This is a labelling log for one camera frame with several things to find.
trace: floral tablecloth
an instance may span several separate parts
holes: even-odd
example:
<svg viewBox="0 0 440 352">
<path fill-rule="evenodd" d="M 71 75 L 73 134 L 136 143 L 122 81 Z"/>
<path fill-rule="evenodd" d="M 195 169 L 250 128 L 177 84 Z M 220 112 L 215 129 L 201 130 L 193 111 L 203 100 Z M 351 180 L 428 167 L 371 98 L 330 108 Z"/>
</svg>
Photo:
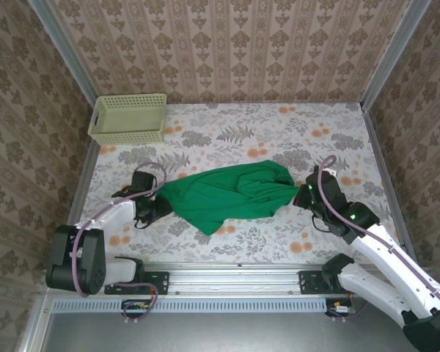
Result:
<svg viewBox="0 0 440 352">
<path fill-rule="evenodd" d="M 131 181 L 144 161 L 163 164 L 168 179 L 271 159 L 297 184 L 326 156 L 349 200 L 366 203 L 394 236 L 386 196 L 359 105 L 250 103 L 170 105 L 163 144 L 102 146 L 83 217 L 97 213 Z M 161 173 L 149 169 L 161 179 Z M 145 230 L 128 223 L 106 239 L 106 253 L 157 262 L 324 263 L 338 252 L 367 263 L 331 234 L 313 228 L 311 213 L 292 205 L 273 218 L 225 221 L 208 237 L 175 214 Z"/>
</svg>

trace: green fabric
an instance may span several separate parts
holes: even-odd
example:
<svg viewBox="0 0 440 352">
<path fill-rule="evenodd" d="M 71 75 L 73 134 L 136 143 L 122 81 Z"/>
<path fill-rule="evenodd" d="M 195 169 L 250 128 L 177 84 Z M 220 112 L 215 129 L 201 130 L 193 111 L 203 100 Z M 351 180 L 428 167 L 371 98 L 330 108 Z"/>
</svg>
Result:
<svg viewBox="0 0 440 352">
<path fill-rule="evenodd" d="M 212 235 L 225 219 L 273 216 L 297 191 L 287 169 L 267 160 L 168 182 L 157 195 L 166 198 L 178 216 Z"/>
</svg>

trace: green cloth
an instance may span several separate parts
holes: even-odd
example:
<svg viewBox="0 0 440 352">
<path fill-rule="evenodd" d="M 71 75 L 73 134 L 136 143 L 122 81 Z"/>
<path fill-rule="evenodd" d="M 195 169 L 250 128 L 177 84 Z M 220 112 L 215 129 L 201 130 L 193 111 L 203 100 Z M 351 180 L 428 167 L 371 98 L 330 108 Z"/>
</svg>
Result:
<svg viewBox="0 0 440 352">
<path fill-rule="evenodd" d="M 267 160 L 168 182 L 157 195 L 166 198 L 178 216 L 212 235 L 225 219 L 273 216 L 297 191 L 287 169 Z"/>
</svg>

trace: patterned wallpaper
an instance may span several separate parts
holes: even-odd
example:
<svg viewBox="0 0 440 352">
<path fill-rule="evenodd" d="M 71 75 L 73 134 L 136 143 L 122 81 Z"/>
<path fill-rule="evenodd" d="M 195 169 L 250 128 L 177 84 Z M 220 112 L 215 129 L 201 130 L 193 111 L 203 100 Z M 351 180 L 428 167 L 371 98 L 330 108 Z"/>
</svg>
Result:
<svg viewBox="0 0 440 352">
<path fill-rule="evenodd" d="M 50 0 L 101 95 L 358 101 L 408 0 Z"/>
<path fill-rule="evenodd" d="M 0 351 L 23 332 L 66 222 L 91 110 L 25 1 L 0 1 Z"/>
<path fill-rule="evenodd" d="M 432 0 L 371 113 L 417 259 L 440 279 L 440 0 Z"/>
</svg>

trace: plastic basket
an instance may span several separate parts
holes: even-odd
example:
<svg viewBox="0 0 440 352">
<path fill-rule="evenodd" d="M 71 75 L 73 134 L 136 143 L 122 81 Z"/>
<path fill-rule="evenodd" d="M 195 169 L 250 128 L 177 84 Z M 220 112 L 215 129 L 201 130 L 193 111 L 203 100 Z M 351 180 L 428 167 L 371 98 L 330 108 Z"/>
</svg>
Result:
<svg viewBox="0 0 440 352">
<path fill-rule="evenodd" d="M 88 134 L 99 145 L 160 143 L 166 94 L 107 95 L 96 100 Z"/>
</svg>

